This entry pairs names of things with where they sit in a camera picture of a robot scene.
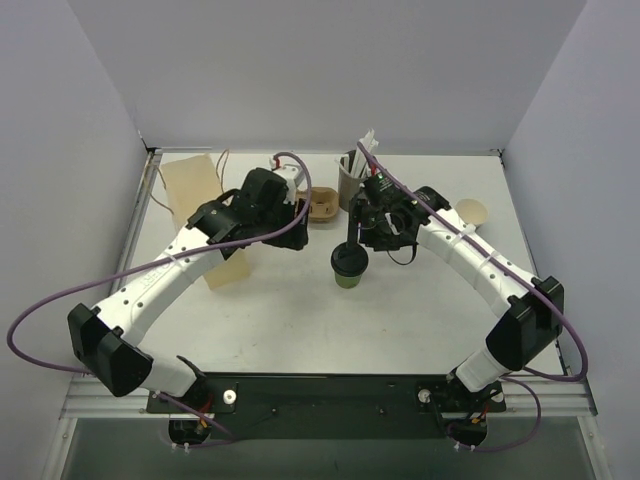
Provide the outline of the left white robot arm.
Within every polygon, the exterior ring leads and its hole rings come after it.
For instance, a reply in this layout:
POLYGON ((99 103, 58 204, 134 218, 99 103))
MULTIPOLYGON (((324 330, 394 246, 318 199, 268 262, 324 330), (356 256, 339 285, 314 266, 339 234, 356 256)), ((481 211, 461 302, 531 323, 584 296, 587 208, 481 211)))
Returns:
POLYGON ((201 204, 147 273, 89 308, 68 315, 75 356, 116 397, 160 390, 183 411, 204 402, 203 373, 183 356, 140 344, 160 315, 197 279, 254 242, 299 251, 308 242, 308 207, 296 196, 302 167, 251 170, 238 189, 201 204))

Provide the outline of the green paper coffee cup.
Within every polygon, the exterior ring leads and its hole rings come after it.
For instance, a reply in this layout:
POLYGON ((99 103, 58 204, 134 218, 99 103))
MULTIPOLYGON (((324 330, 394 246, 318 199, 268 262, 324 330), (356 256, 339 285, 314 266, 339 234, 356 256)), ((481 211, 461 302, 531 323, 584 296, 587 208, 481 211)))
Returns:
POLYGON ((362 275, 347 276, 339 273, 334 274, 336 284, 343 289, 351 289, 358 286, 361 282, 362 275))

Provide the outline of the black plastic cup lid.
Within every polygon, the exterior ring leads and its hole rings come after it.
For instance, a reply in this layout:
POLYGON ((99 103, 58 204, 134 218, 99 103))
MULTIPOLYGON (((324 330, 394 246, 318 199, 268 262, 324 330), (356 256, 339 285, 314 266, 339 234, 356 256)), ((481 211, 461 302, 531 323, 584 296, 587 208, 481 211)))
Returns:
POLYGON ((337 275, 356 277, 368 268, 369 257, 360 244, 343 242, 332 251, 330 263, 337 275))

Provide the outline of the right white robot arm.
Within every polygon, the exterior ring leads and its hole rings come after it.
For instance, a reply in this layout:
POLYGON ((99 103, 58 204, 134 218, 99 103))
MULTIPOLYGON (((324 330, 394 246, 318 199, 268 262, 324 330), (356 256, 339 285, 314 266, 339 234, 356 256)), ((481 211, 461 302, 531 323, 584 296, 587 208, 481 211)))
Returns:
POLYGON ((358 277, 368 266, 366 251, 424 248, 449 265, 488 304, 498 322, 483 345, 453 372, 469 394, 499 377, 524 369, 563 326, 564 289, 553 277, 540 280, 513 265, 465 222, 449 202, 424 186, 407 194, 378 173, 360 183, 349 203, 346 242, 334 249, 336 275, 358 277))

